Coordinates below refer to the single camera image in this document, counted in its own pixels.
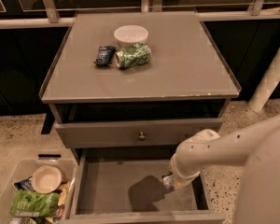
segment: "white plastic container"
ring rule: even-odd
[[[12,204],[13,198],[16,193],[16,189],[13,186],[13,183],[22,181],[29,176],[32,176],[33,173],[40,167],[45,165],[51,165],[57,167],[62,175],[63,181],[69,182],[74,180],[76,175],[77,165],[74,160],[71,159],[61,159],[61,160],[39,160],[39,159],[29,159],[22,160],[13,170],[5,188],[0,193],[0,224],[8,224],[10,220],[14,217],[9,213],[10,206]],[[69,191],[66,203],[69,205],[71,202],[71,193]]]
[[[136,43],[146,44],[148,30],[142,26],[128,25],[121,26],[114,32],[120,47],[127,47]]]

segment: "closed drawer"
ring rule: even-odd
[[[221,223],[204,191],[203,172],[180,190],[162,185],[170,157],[166,147],[84,149],[62,224]]]
[[[68,148],[124,147],[178,144],[202,129],[217,131],[222,119],[171,119],[150,121],[57,124]]]

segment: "gray tabletop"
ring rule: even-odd
[[[123,25],[141,25],[149,63],[119,70],[93,63],[100,46],[117,45]],[[237,97],[239,90],[192,12],[79,14],[56,64],[44,103],[162,101]]]

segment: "white bowl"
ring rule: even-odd
[[[44,165],[38,168],[32,176],[32,187],[38,193],[50,193],[62,183],[62,173],[54,166]]]
[[[148,31],[142,26],[128,25],[121,26],[114,32],[120,47],[127,47],[136,43],[146,44]]]

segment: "drawer front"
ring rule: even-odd
[[[155,146],[178,144],[221,124],[222,119],[66,123],[56,124],[56,131],[68,148]]]

